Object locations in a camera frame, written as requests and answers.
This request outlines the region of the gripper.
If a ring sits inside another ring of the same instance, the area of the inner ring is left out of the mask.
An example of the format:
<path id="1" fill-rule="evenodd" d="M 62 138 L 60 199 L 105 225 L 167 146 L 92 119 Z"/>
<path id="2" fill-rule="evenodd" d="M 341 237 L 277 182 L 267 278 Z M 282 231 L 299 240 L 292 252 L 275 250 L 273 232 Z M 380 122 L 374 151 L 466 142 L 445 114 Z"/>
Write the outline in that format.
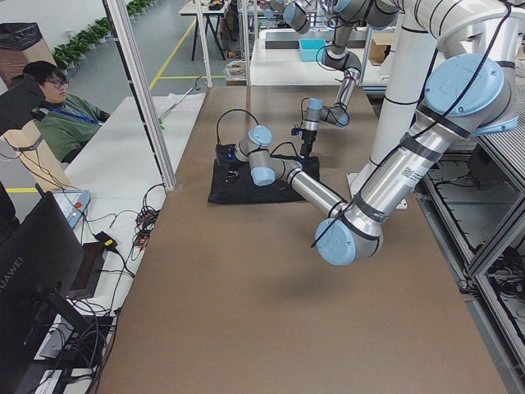
<path id="1" fill-rule="evenodd" d="M 302 158 L 308 158 L 312 152 L 313 149 L 313 143 L 315 142 L 317 137 L 316 131 L 309 131 L 306 129 L 303 129 L 301 131 L 301 139 L 303 143 L 300 147 L 300 156 Z"/>
<path id="2" fill-rule="evenodd" d="M 218 160 L 220 164 L 226 166 L 225 182 L 237 182 L 240 177 L 239 170 L 245 165 L 245 162 L 238 159 L 234 153 L 220 153 Z"/>

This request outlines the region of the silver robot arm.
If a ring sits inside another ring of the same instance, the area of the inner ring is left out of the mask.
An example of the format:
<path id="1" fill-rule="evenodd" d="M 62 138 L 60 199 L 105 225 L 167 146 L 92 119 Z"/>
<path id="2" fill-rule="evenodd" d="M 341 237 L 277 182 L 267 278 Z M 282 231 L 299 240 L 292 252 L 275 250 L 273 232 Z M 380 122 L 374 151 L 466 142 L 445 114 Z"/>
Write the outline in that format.
<path id="1" fill-rule="evenodd" d="M 381 30 L 394 20 L 397 13 L 397 8 L 381 1 L 336 2 L 328 20 L 328 25 L 333 29 L 333 36 L 330 43 L 317 51 L 316 62 L 325 69 L 342 72 L 343 77 L 333 105 L 326 106 L 319 98 L 309 98 L 305 116 L 300 125 L 291 131 L 292 135 L 301 135 L 302 157 L 306 158 L 312 152 L 321 121 L 338 127 L 349 124 L 347 109 L 362 71 L 361 61 L 348 49 L 354 27 L 359 22 L 366 21 L 372 28 Z"/>
<path id="2" fill-rule="evenodd" d="M 316 181 L 294 159 L 269 153 L 272 133 L 255 126 L 236 144 L 218 144 L 217 161 L 248 167 L 253 183 L 285 181 L 326 214 L 314 246 L 334 265 L 373 256 L 382 224 L 457 140 L 511 131 L 518 124 L 514 60 L 524 33 L 524 7 L 512 1 L 339 1 L 325 67 L 344 74 L 336 103 L 308 101 L 300 127 L 315 135 L 320 121 L 345 126 L 360 74 L 348 44 L 353 28 L 403 22 L 364 183 L 351 200 Z"/>

